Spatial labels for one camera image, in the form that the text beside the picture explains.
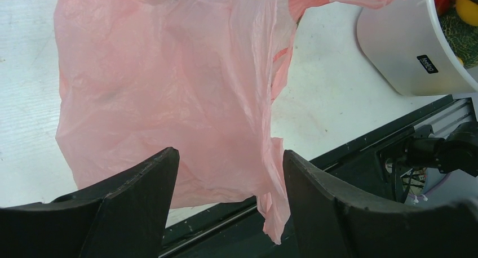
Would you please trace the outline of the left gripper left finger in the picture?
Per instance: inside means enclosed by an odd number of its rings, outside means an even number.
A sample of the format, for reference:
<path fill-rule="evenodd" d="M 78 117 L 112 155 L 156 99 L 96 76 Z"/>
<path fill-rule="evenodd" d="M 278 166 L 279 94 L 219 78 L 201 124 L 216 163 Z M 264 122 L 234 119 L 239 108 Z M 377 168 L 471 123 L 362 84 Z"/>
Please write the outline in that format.
<path fill-rule="evenodd" d="M 2 257 L 158 257 L 179 152 L 143 162 L 50 203 L 1 209 Z"/>

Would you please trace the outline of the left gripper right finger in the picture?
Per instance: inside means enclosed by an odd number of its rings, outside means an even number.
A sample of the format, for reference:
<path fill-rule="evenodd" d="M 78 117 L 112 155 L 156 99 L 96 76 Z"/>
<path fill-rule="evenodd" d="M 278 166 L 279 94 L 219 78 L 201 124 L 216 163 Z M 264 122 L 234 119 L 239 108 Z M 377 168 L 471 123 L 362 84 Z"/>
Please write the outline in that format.
<path fill-rule="evenodd" d="M 477 199 L 431 208 L 363 191 L 292 150 L 283 167 L 301 257 L 476 257 Z"/>

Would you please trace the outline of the pink plastic bag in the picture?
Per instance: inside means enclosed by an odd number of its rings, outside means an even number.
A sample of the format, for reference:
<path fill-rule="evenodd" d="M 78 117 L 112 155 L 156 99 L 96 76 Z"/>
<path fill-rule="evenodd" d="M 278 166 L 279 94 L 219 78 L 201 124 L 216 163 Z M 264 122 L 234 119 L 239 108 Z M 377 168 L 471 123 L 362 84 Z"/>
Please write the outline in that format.
<path fill-rule="evenodd" d="M 171 146 L 172 208 L 255 196 L 263 231 L 280 244 L 290 210 L 271 109 L 297 23 L 310 7 L 392 1 L 58 0 L 56 141 L 77 186 Z"/>

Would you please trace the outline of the yellow fake fruit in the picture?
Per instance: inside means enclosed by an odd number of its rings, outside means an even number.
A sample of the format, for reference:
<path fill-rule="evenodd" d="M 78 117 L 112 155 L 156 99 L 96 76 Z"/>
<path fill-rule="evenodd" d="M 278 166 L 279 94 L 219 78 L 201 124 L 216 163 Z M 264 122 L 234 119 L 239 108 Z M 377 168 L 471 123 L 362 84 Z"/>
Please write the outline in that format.
<path fill-rule="evenodd" d="M 456 0 L 455 9 L 462 21 L 477 26 L 477 0 Z"/>

